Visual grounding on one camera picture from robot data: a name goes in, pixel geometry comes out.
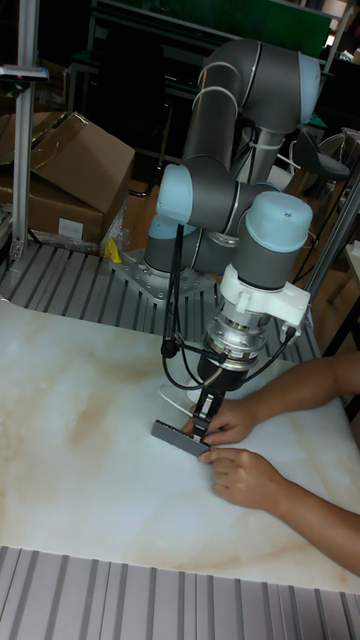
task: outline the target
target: wrist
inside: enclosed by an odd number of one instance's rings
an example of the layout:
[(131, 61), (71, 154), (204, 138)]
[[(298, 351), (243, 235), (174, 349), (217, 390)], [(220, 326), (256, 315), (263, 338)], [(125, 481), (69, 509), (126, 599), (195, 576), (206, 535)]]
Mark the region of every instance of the wrist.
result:
[(287, 480), (279, 473), (267, 511), (276, 518), (286, 522), (289, 512), (294, 508), (294, 505), (296, 505), (297, 489), (300, 489), (298, 485)]
[(264, 397), (264, 393), (262, 393), (265, 389), (266, 387), (259, 391), (254, 391), (254, 393), (239, 400), (239, 402), (242, 403), (242, 408), (245, 408), (246, 414), (249, 417), (249, 421), (253, 424), (253, 427), (272, 417), (269, 399)]

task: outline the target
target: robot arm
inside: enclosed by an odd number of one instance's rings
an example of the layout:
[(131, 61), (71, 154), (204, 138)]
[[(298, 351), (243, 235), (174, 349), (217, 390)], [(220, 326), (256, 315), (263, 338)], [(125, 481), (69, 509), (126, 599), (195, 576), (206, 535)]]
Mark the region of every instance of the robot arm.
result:
[[(318, 62), (293, 51), (252, 40), (227, 43), (208, 60), (182, 164), (164, 173), (157, 216), (145, 259), (170, 271), (177, 224), (184, 225), (183, 266), (222, 275), (238, 243), (239, 223), (256, 195), (274, 190), (266, 182), (283, 137), (309, 120), (318, 94)], [(257, 142), (244, 129), (231, 167), (238, 110), (256, 125)], [(251, 184), (236, 174), (251, 153)]]
[[(176, 262), (178, 272), (188, 266), (224, 273), (223, 302), (207, 328), (197, 369), (202, 384), (193, 387), (201, 394), (192, 438), (202, 446), (226, 391), (240, 387), (258, 362), (269, 318), (284, 322), (274, 358), (300, 332), (308, 294), (286, 280), (312, 212), (266, 180), (284, 135), (310, 119), (319, 79), (317, 61), (300, 53), (251, 40), (221, 47), (200, 75), (183, 162), (164, 173), (146, 262), (160, 271), (171, 272)], [(247, 128), (231, 167), (239, 109)], [(251, 144), (249, 123), (256, 123)], [(237, 182), (250, 154), (248, 183)], [(183, 238), (176, 261), (178, 225)], [(176, 339), (175, 332), (164, 342), (166, 372)]]

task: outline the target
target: black rectangular object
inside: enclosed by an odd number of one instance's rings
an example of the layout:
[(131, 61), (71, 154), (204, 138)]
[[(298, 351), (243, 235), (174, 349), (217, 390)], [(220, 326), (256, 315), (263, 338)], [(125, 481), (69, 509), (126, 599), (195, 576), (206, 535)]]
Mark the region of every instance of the black rectangular object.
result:
[(168, 442), (174, 447), (182, 449), (186, 451), (186, 453), (191, 453), (191, 455), (197, 458), (210, 449), (209, 445), (204, 442), (197, 442), (188, 433), (179, 431), (179, 429), (175, 429), (175, 427), (171, 427), (169, 424), (161, 422), (161, 420), (154, 422), (151, 434), (155, 436), (155, 438)]

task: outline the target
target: light blue joint cap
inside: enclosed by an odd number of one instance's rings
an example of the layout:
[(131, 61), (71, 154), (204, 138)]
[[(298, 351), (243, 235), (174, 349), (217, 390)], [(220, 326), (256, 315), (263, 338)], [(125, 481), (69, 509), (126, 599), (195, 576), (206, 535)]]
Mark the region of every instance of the light blue joint cap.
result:
[[(156, 240), (173, 240), (176, 238), (178, 223), (173, 220), (169, 220), (169, 218), (165, 218), (164, 216), (159, 216), (157, 214), (151, 222), (149, 229), (149, 236), (151, 238), (155, 238)], [(184, 226), (184, 235), (187, 236), (189, 233), (195, 231), (196, 227), (191, 227), (189, 224)]]
[(265, 249), (292, 253), (304, 244), (311, 220), (311, 208), (299, 198), (266, 191), (256, 196), (245, 224), (251, 237)]
[(186, 224), (193, 206), (193, 187), (189, 169), (184, 165), (169, 164), (161, 181), (156, 211), (161, 216)]
[(306, 124), (313, 114), (319, 95), (320, 65), (315, 58), (305, 56), (303, 53), (299, 52), (298, 56), (301, 100), (300, 122), (301, 124)]

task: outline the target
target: human hand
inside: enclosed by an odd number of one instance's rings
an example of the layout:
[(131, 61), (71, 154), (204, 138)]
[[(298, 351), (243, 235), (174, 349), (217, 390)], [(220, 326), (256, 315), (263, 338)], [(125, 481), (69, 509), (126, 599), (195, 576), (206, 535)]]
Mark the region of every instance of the human hand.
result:
[(246, 449), (212, 449), (199, 458), (214, 467), (214, 491), (233, 504), (273, 515), (291, 483), (262, 456)]
[[(255, 406), (247, 398), (243, 400), (224, 400), (219, 411), (210, 422), (205, 442), (210, 445), (231, 444), (240, 442), (253, 430), (257, 424)], [(183, 431), (191, 433), (193, 421), (190, 418)]]

